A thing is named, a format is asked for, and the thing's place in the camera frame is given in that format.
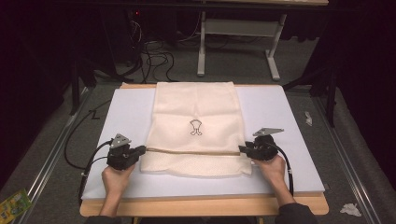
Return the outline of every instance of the printed logo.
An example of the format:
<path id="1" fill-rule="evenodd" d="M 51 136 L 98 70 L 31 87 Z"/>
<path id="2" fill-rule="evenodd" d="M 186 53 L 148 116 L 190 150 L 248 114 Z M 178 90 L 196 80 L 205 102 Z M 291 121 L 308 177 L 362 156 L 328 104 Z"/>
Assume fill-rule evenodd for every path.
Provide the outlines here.
<path id="1" fill-rule="evenodd" d="M 198 119 L 193 119 L 190 121 L 190 124 L 192 125 L 193 131 L 191 132 L 191 135 L 202 135 L 202 133 L 199 131 L 199 127 L 201 127 L 202 122 Z"/>

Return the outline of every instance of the floor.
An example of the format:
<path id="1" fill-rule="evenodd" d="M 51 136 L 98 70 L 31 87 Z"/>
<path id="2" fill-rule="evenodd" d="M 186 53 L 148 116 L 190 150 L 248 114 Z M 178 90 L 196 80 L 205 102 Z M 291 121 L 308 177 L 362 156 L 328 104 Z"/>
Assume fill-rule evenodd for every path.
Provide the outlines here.
<path id="1" fill-rule="evenodd" d="M 148 45 L 143 55 L 143 72 L 130 77 L 136 82 L 143 80 L 151 66 L 147 83 L 157 81 L 233 81 L 236 84 L 284 85 L 299 77 L 317 41 L 298 42 L 297 39 L 280 41 L 275 59 L 281 80 L 270 78 L 263 50 L 271 40 L 239 36 L 213 36 L 208 38 L 205 76 L 196 76 L 198 38 L 179 42 L 169 47 L 161 42 Z M 119 71 L 127 69 L 118 64 Z M 45 127 L 32 144 L 12 177 L 0 192 L 4 200 L 18 189 L 26 189 L 34 206 L 15 223 L 82 223 L 79 214 L 78 189 L 81 171 L 67 164 L 68 158 L 75 164 L 85 165 L 96 148 L 106 112 L 118 81 L 97 78 L 94 89 L 82 89 L 82 107 L 70 116 L 71 90 L 64 93 L 65 102 L 49 118 Z M 287 91 L 290 107 L 302 132 L 309 152 L 317 166 L 326 188 L 325 196 L 330 206 L 328 215 L 318 217 L 319 223 L 396 223 L 393 212 L 396 194 L 365 145 L 359 129 L 347 110 L 341 92 L 336 94 L 334 109 L 335 128 L 324 118 L 325 98 L 314 98 L 308 93 L 309 86 L 298 86 Z M 93 119 L 89 110 L 96 108 Z M 305 112 L 313 119 L 313 125 L 305 123 Z M 361 217 L 340 213 L 346 203 L 355 203 Z M 131 218 L 125 217 L 124 223 Z M 265 223 L 274 223 L 273 217 L 265 217 Z"/>

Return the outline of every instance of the hand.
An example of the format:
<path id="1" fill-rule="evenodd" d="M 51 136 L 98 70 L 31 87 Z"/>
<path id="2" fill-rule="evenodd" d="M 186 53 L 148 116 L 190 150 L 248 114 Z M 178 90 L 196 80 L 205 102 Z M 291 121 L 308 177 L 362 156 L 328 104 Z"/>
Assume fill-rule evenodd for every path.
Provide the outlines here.
<path id="1" fill-rule="evenodd" d="M 126 170 L 119 171 L 111 166 L 107 166 L 102 172 L 102 180 L 105 184 L 106 195 L 122 195 L 129 183 L 129 175 L 134 169 L 134 165 Z"/>
<path id="2" fill-rule="evenodd" d="M 267 179 L 272 185 L 275 183 L 284 182 L 286 162 L 282 157 L 276 155 L 270 161 L 253 161 L 262 170 L 262 175 L 264 178 Z"/>
<path id="3" fill-rule="evenodd" d="M 105 202 L 100 211 L 100 216 L 115 217 L 119 208 L 120 200 L 126 187 L 134 165 L 126 170 L 119 171 L 107 166 L 102 172 L 102 180 L 106 189 Z"/>
<path id="4" fill-rule="evenodd" d="M 260 166 L 262 175 L 271 184 L 279 206 L 296 203 L 285 183 L 286 162 L 282 157 L 276 155 L 270 161 L 253 161 Z"/>

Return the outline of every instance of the white table surface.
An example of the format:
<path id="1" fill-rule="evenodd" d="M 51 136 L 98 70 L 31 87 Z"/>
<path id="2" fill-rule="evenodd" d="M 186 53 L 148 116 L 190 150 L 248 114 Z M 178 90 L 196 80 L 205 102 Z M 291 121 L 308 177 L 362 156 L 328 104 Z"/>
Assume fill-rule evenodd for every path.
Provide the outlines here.
<path id="1" fill-rule="evenodd" d="M 273 134 L 273 137 L 289 158 L 294 192 L 323 192 L 318 171 L 309 155 L 282 87 L 249 86 L 236 87 L 236 90 L 245 122 L 246 141 L 253 141 L 252 134 L 262 127 L 284 129 L 283 133 Z M 98 146 L 114 138 L 117 133 L 132 140 L 131 147 L 145 145 L 151 123 L 154 95 L 154 88 L 115 90 Z M 108 149 L 108 146 L 103 147 L 95 158 L 106 156 Z M 105 198 L 105 188 L 101 178 L 105 167 L 106 159 L 93 164 L 82 196 L 83 200 Z M 138 163 L 131 175 L 130 185 L 124 193 L 124 198 L 214 197 L 272 193 L 272 189 L 255 165 L 252 175 L 194 178 L 144 174 L 140 172 Z"/>

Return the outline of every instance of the cloth bag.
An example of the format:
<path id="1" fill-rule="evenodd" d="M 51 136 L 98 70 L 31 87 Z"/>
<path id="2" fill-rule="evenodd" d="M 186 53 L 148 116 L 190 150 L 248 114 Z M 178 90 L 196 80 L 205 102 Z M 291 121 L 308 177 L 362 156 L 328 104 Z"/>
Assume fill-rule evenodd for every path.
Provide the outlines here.
<path id="1" fill-rule="evenodd" d="M 244 122 L 232 82 L 157 84 L 142 172 L 173 175 L 251 175 L 239 153 Z"/>

